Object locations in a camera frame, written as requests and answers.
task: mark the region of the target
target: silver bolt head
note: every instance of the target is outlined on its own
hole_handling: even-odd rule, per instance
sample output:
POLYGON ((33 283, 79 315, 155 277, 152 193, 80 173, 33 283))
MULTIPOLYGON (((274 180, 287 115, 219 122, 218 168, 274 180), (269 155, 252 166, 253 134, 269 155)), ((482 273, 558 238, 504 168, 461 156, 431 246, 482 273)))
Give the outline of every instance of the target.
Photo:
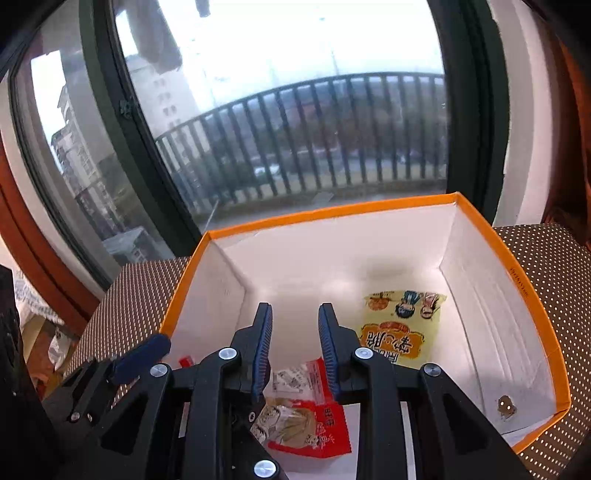
POLYGON ((270 460, 261 460, 255 464, 255 475, 259 478, 270 478, 275 475, 277 465, 270 460))
POLYGON ((222 348, 219 351, 218 355, 222 360, 231 360, 232 358, 238 355, 238 352, 229 346, 226 348, 222 348))
POLYGON ((360 358, 360 359, 363 359, 363 360, 367 360, 368 358, 372 358, 374 356, 374 352, 372 351, 371 348, 367 348, 365 346, 360 346, 355 351, 355 356, 357 358, 360 358))
POLYGON ((150 375, 158 378, 158 377, 162 377, 163 375, 166 375, 167 371, 168 371, 168 367, 166 365, 156 364, 152 368, 150 368, 150 375))
POLYGON ((437 364, 424 364, 423 370, 429 377, 438 377, 441 375, 441 367, 437 364))

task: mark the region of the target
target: red snack bag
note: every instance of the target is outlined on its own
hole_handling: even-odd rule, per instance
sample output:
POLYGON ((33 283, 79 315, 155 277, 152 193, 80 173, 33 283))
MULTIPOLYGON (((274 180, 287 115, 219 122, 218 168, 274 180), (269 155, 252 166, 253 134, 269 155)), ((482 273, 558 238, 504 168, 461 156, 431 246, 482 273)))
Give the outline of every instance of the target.
POLYGON ((291 398, 267 398, 251 428, 261 443, 268 440, 271 449, 314 458, 351 452, 345 411, 330 394, 322 359, 274 372, 272 387, 273 394, 291 398))
POLYGON ((192 367, 193 365, 195 365, 195 360, 193 360, 192 356, 187 355, 180 358, 178 360, 178 364, 181 366, 181 368, 192 367))

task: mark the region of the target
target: brown polka dot cushion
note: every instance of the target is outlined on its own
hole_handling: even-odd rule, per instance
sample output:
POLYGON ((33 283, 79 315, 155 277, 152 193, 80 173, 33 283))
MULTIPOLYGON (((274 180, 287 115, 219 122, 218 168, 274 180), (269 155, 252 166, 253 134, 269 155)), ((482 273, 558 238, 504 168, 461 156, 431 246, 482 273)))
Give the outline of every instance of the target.
MULTIPOLYGON (((128 264, 86 327, 66 375, 89 358, 121 356, 158 332, 189 258, 128 264)), ((118 401, 126 387, 119 390, 118 401)))
POLYGON ((497 228, 534 285, 552 321, 570 380, 569 413, 521 460, 536 479, 564 469, 591 426, 591 253, 558 224, 497 228))
MULTIPOLYGON (((540 296, 563 348, 573 406, 521 454, 536 479, 554 479, 591 426, 591 254, 559 225, 497 228, 540 296)), ((188 258, 127 265, 91 318, 67 373, 90 357, 121 355, 157 332, 188 258)), ((118 398, 126 392, 123 387, 118 398)))

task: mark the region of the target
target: metal railing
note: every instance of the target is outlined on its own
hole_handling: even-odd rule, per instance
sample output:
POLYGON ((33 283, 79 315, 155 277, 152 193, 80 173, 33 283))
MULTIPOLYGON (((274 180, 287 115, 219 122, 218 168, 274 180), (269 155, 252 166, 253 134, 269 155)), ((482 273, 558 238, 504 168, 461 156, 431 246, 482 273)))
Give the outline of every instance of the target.
POLYGON ((284 85, 156 138, 194 214, 302 192, 446 176, 444 76, 380 72, 284 85))

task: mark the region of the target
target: plastic bag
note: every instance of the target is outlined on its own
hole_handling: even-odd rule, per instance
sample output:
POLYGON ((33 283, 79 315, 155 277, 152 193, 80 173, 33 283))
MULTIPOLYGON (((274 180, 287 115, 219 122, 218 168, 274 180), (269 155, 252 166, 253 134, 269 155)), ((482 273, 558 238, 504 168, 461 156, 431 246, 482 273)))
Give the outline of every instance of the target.
POLYGON ((345 411, 330 394, 322 359, 273 372, 269 384, 267 403, 251 428, 259 442, 315 458, 351 452, 345 411))
POLYGON ((47 355, 49 361, 53 364, 54 370, 58 370, 64 363, 64 360, 68 356, 68 350, 72 340, 56 329, 56 334, 51 339, 49 344, 49 350, 47 355))
POLYGON ((393 364, 421 368, 430 360, 446 298, 414 290, 382 291, 365 297, 363 324, 357 331, 361 345, 393 364))

